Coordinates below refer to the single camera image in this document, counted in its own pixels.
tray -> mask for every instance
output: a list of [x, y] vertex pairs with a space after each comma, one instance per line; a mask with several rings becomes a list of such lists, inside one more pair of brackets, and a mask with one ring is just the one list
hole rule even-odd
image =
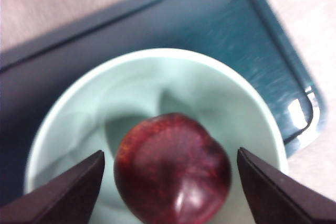
[[321, 95], [265, 0], [127, 0], [3, 53], [0, 206], [22, 194], [31, 142], [62, 92], [108, 59], [158, 47], [239, 72], [268, 104], [288, 156], [321, 131]]

red cherry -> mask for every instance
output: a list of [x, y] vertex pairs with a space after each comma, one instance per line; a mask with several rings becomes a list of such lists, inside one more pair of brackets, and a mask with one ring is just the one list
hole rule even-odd
[[114, 161], [118, 191], [147, 224], [201, 224], [224, 203], [231, 181], [223, 148], [179, 113], [144, 120], [123, 138]]

table surface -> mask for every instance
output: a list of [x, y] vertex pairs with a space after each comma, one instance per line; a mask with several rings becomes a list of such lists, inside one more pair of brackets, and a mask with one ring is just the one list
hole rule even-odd
[[[1, 52], [122, 0], [1, 0]], [[336, 200], [336, 0], [268, 0], [324, 95], [327, 125], [289, 158], [290, 176]]]

bowl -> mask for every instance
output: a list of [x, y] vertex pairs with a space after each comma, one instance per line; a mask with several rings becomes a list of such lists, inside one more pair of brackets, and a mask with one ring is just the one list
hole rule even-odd
[[287, 159], [276, 121], [257, 91], [233, 69], [182, 49], [147, 49], [119, 56], [70, 86], [35, 136], [25, 193], [103, 150], [106, 165], [90, 223], [141, 223], [119, 196], [113, 157], [131, 127], [170, 112], [199, 121], [229, 156], [230, 192], [209, 223], [254, 223], [241, 187], [237, 150], [244, 147], [286, 173]]

